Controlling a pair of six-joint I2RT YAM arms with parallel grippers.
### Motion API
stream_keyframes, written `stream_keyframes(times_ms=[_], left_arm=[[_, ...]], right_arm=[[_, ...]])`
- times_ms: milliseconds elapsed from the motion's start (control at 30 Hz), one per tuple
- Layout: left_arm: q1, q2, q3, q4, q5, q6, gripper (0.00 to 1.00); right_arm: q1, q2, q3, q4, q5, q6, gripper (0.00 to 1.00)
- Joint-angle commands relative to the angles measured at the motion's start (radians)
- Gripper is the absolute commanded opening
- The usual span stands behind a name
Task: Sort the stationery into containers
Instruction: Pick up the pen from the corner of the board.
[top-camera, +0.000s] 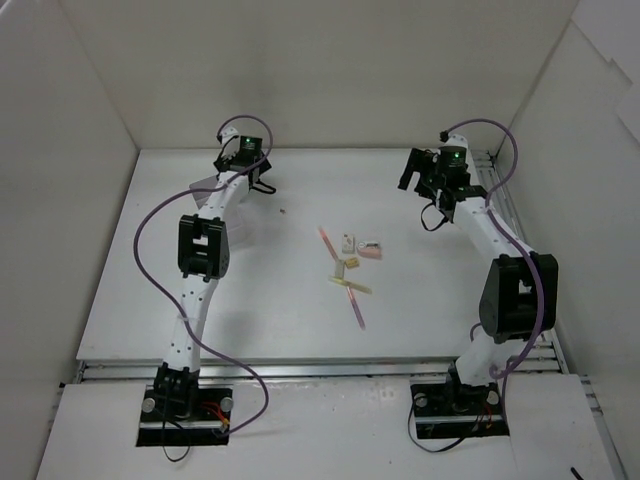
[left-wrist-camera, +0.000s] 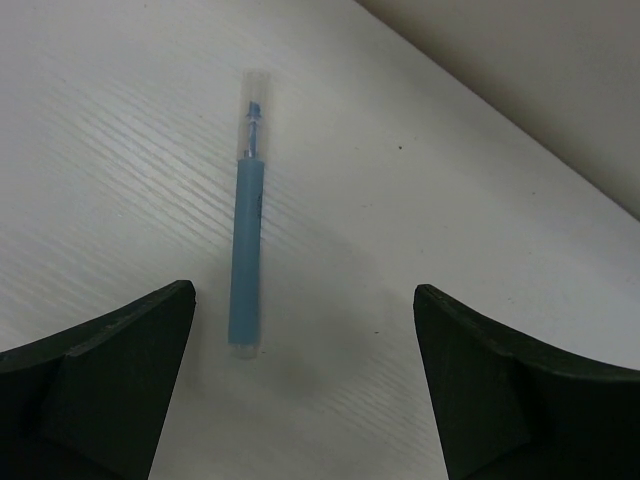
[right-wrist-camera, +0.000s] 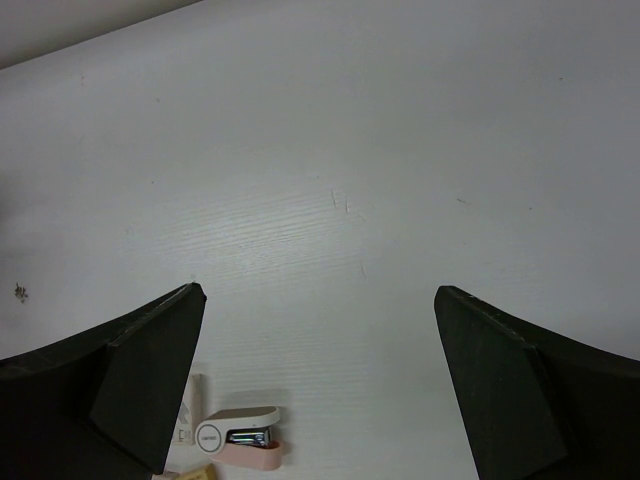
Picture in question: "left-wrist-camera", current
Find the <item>blue highlighter pen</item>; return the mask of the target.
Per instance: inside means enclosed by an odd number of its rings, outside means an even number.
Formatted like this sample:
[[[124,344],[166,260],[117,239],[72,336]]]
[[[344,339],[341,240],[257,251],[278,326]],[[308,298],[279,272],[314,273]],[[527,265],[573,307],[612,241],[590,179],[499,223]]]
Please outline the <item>blue highlighter pen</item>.
[[[260,254],[264,189],[264,106],[269,76],[243,75],[238,130],[231,256],[228,344],[242,359],[257,355],[261,340]]]

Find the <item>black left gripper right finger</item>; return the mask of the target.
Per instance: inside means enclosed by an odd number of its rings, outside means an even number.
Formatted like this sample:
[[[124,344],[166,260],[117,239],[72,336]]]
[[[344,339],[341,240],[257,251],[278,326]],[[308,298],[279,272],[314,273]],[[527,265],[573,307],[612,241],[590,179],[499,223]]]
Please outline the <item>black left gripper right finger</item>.
[[[559,349],[432,285],[414,322],[451,479],[636,479],[639,373]]]

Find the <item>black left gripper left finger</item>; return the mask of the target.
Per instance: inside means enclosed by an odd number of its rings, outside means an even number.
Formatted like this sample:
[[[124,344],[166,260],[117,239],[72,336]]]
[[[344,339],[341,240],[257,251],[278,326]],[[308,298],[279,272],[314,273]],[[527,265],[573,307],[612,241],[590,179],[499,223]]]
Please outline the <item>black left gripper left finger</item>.
[[[2,478],[148,478],[195,307],[175,281],[2,352]]]

